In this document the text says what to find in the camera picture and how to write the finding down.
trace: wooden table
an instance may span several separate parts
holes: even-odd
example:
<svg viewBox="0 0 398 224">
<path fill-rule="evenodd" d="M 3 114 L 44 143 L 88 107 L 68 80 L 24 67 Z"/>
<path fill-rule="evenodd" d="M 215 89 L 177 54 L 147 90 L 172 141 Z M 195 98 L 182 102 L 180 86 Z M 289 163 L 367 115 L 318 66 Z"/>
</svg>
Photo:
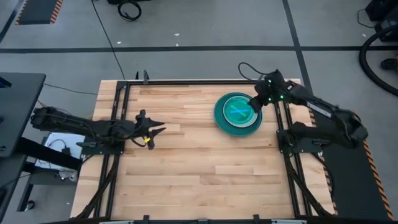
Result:
<svg viewBox="0 0 398 224">
<path fill-rule="evenodd" d="M 93 119 L 110 118 L 116 82 L 101 82 Z M 252 85 L 131 88 L 126 119 L 135 120 L 139 110 L 145 109 L 148 117 L 165 122 L 167 129 L 156 137 L 153 151 L 126 142 L 112 220 L 142 220 L 143 215 L 150 215 L 151 220 L 252 219 L 254 214 L 293 218 L 283 155 L 275 135 L 274 106 L 263 107 L 262 125 L 245 138 L 225 134 L 213 120 L 216 101 L 234 91 L 256 95 Z M 291 105 L 290 110 L 293 122 L 311 126 L 306 107 Z M 308 188 L 333 213 L 323 166 L 309 154 L 301 158 Z M 103 156 L 94 156 L 81 168 L 71 217 L 79 214 L 96 192 L 102 161 Z M 301 194 L 297 195 L 303 211 Z"/>
</svg>

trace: black desk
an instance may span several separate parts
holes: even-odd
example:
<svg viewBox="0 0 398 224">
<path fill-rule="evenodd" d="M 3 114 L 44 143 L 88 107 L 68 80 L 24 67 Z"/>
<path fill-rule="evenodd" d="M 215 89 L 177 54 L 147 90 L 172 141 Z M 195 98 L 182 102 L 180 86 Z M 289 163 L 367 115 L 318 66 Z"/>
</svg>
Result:
<svg viewBox="0 0 398 224">
<path fill-rule="evenodd" d="M 60 166 L 78 170 L 81 160 L 54 151 L 22 137 L 35 103 L 42 90 L 45 75 L 39 73 L 0 73 L 12 83 L 10 88 L 0 88 L 0 222 L 22 171 L 42 172 L 43 169 L 26 162 L 32 156 Z"/>
</svg>

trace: blue marker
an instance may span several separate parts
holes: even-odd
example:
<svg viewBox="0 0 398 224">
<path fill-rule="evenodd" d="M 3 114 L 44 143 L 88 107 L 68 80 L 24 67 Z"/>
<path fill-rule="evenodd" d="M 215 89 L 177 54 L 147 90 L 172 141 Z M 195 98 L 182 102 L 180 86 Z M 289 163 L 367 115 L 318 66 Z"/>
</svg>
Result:
<svg viewBox="0 0 398 224">
<path fill-rule="evenodd" d="M 243 113 L 243 112 L 248 112 L 249 110 L 235 110 L 235 111 L 230 111 L 229 113 Z"/>
</svg>

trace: black robotic arm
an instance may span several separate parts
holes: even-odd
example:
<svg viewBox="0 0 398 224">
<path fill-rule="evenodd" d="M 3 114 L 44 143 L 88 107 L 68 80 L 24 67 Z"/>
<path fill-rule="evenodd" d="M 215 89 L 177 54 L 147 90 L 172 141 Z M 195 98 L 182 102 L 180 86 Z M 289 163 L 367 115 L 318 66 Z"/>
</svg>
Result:
<svg viewBox="0 0 398 224">
<path fill-rule="evenodd" d="M 331 125 L 328 129 L 308 127 L 301 122 L 295 122 L 289 129 L 281 132 L 284 141 L 291 147 L 295 147 L 303 138 L 312 138 L 324 143 L 355 148 L 368 136 L 366 128 L 355 113 L 313 96 L 302 85 L 290 80 L 285 81 L 278 70 L 259 80 L 254 89 L 258 95 L 251 99 L 249 104 L 255 112 L 258 112 L 263 105 L 286 100 L 288 103 L 306 106 L 330 120 Z"/>
<path fill-rule="evenodd" d="M 165 128 L 149 128 L 163 125 L 164 123 L 153 121 L 145 117 L 145 110 L 141 110 L 136 116 L 136 123 L 129 120 L 99 120 L 92 121 L 66 114 L 53 107 L 37 108 L 30 118 L 33 128 L 41 131 L 56 131 L 62 133 L 80 134 L 93 138 L 97 144 L 112 148 L 125 140 L 132 140 L 138 146 L 155 147 L 154 138 Z M 136 138 L 143 138 L 145 144 L 139 144 Z"/>
</svg>

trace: cable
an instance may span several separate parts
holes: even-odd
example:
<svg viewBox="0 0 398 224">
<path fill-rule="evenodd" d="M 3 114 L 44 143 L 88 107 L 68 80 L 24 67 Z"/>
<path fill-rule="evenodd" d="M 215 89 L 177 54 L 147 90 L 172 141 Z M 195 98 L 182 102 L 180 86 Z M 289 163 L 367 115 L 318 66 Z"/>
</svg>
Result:
<svg viewBox="0 0 398 224">
<path fill-rule="evenodd" d="M 64 147 L 63 147 L 63 148 L 66 148 L 66 147 L 67 147 L 67 144 L 66 144 L 66 142 L 65 142 L 64 140 L 62 140 L 62 139 L 56 139 L 56 140 L 54 140 L 54 141 L 50 142 L 50 144 L 49 144 L 49 146 L 48 146 L 48 147 L 50 147 L 50 146 L 51 146 L 53 143 L 55 143 L 55 142 L 57 142 L 57 141 L 61 141 L 61 142 L 63 142 L 63 145 L 64 145 Z M 39 162 L 39 164 L 40 164 L 40 165 L 45 165 L 45 164 L 48 164 L 48 165 L 49 165 L 49 167 L 50 167 L 50 169 L 52 169 L 52 168 L 51 168 L 51 163 L 50 163 L 50 162 L 42 162 L 42 160 L 40 160 L 40 159 L 38 159 L 37 161 Z"/>
<path fill-rule="evenodd" d="M 332 174 L 331 174 L 331 172 L 330 172 L 330 170 L 329 170 L 329 168 L 328 168 L 328 166 L 326 165 L 326 163 L 318 156 L 318 154 L 317 153 L 311 153 L 322 165 L 323 165 L 323 167 L 326 169 L 326 171 L 328 172 L 328 174 L 329 174 L 329 179 L 330 179 L 330 188 L 331 188 L 331 190 L 330 190 L 330 197 L 331 198 L 333 198 L 333 194 L 335 193 L 335 180 L 334 180 L 334 178 L 333 178 L 333 176 L 332 176 Z"/>
<path fill-rule="evenodd" d="M 372 29 L 372 28 L 375 28 L 376 26 L 378 26 L 378 25 L 382 22 L 382 21 L 379 21 L 379 22 L 377 22 L 374 26 L 368 26 L 368 25 L 366 25 L 366 24 L 361 23 L 361 22 L 359 21 L 359 12 L 361 12 L 361 11 L 363 11 L 363 10 L 365 10 L 365 9 L 360 9 L 360 10 L 358 10 L 358 11 L 356 12 L 356 22 L 357 22 L 359 25 L 362 25 L 362 26 L 365 26 L 365 27 L 367 27 L 367 28 Z"/>
<path fill-rule="evenodd" d="M 135 139 L 131 138 L 131 141 L 139 147 L 145 147 L 147 144 L 139 144 Z"/>
<path fill-rule="evenodd" d="M 63 142 L 63 145 L 64 145 L 65 147 L 67 147 L 67 144 L 66 144 L 65 141 L 62 140 L 62 139 L 56 139 L 56 140 L 52 141 L 52 142 L 49 144 L 49 147 L 50 147 L 53 143 L 55 143 L 55 142 L 57 142 L 57 141 Z"/>
<path fill-rule="evenodd" d="M 54 85 L 50 85 L 50 84 L 46 84 L 46 83 L 44 83 L 43 85 L 50 86 L 50 87 L 53 87 L 53 88 L 59 88 L 61 90 L 66 90 L 66 91 L 70 91 L 70 92 L 73 92 L 73 93 L 89 94 L 89 95 L 95 95 L 95 96 L 98 95 L 98 94 L 95 94 L 95 93 L 88 93 L 88 92 L 70 90 L 70 89 L 67 89 L 67 88 L 64 88 L 64 87 L 54 86 Z"/>
<path fill-rule="evenodd" d="M 112 42 L 111 42 L 111 40 L 109 39 L 108 34 L 106 33 L 106 30 L 105 30 L 105 28 L 104 28 L 104 24 L 103 24 L 102 21 L 101 21 L 100 15 L 98 15 L 97 8 L 95 8 L 94 0 L 91 0 L 91 3 L 92 3 L 92 5 L 93 5 L 93 7 L 94 7 L 94 11 L 95 11 L 95 14 L 96 14 L 97 17 L 98 17 L 99 23 L 101 24 L 101 27 L 102 27 L 102 29 L 104 30 L 105 36 L 106 36 L 106 38 L 108 39 L 108 42 L 109 42 L 109 44 L 110 44 L 110 46 L 111 46 L 111 48 L 112 48 L 113 56 L 114 56 L 114 58 L 116 59 L 116 62 L 118 63 L 118 65 L 119 65 L 120 72 L 122 73 L 122 76 L 123 76 L 123 80 L 125 80 L 126 77 L 124 76 L 124 72 L 123 72 L 122 66 L 120 66 L 118 57 L 116 56 L 116 54 L 115 54 L 115 52 L 114 52 L 114 48 L 113 48 Z"/>
<path fill-rule="evenodd" d="M 124 12 L 122 10 L 122 6 L 124 4 L 132 4 L 133 6 L 135 6 L 138 9 L 138 15 L 136 17 L 131 17 L 128 13 Z M 136 21 L 138 18 L 141 17 L 141 12 L 142 12 L 141 7 L 138 5 L 138 3 L 136 3 L 133 0 L 122 0 L 118 5 L 118 13 L 120 17 L 122 17 L 122 19 L 124 19 L 125 21 L 129 22 Z"/>
<path fill-rule="evenodd" d="M 257 72 L 258 74 L 260 74 L 260 77 L 259 77 L 258 80 L 260 80 L 260 79 L 262 78 L 263 75 L 269 75 L 269 74 L 270 74 L 270 73 L 263 73 L 263 72 L 260 72 L 259 70 L 255 69 L 253 66 L 251 66 L 250 64 L 248 64 L 248 63 L 246 63 L 246 62 L 241 62 L 241 63 L 239 63 L 239 65 L 238 65 L 239 73 L 241 74 L 241 76 L 242 76 L 243 78 L 245 78 L 245 79 L 247 79 L 247 80 L 249 80 L 249 81 L 254 81 L 254 82 L 256 82 L 257 80 L 253 80 L 253 79 L 250 79 L 250 78 L 244 76 L 243 73 L 242 73 L 242 71 L 241 71 L 241 65 L 247 65 L 248 67 L 250 67 L 251 69 L 253 69 L 255 72 Z"/>
<path fill-rule="evenodd" d="M 124 127 L 124 126 L 122 126 L 122 125 L 120 125 L 120 124 L 112 124 L 112 125 L 109 127 L 109 129 L 110 129 L 110 128 L 113 128 L 113 127 L 119 127 L 119 128 L 123 128 L 123 129 L 126 130 L 126 131 L 129 131 L 128 128 L 126 128 L 126 127 Z M 128 136 L 126 136 L 126 137 L 123 137 L 123 138 L 118 138 L 118 140 L 123 141 L 123 140 L 131 139 L 131 138 L 132 138 L 132 135 L 133 135 L 136 131 L 138 131 L 141 127 L 142 127 L 142 123 L 141 123 L 140 126 L 138 126 L 138 128 L 135 128 L 135 129 L 132 131 L 132 133 L 131 133 L 130 135 L 128 135 Z"/>
<path fill-rule="evenodd" d="M 37 102 L 40 104 L 40 106 L 42 107 L 47 107 L 47 105 L 45 105 L 43 102 L 41 102 L 40 100 L 37 100 Z"/>
<path fill-rule="evenodd" d="M 390 84 L 386 83 L 383 81 L 381 78 L 379 78 L 374 71 L 372 71 L 371 67 L 368 64 L 368 61 L 366 60 L 366 52 L 368 51 L 369 46 L 379 37 L 390 33 L 391 31 L 398 30 L 398 25 L 390 26 L 388 28 L 385 28 L 375 34 L 373 34 L 365 43 L 362 45 L 361 50 L 359 51 L 359 64 L 361 65 L 361 68 L 363 72 L 379 87 L 381 87 L 383 90 L 386 90 L 387 92 L 398 96 L 398 89 L 394 88 Z"/>
</svg>

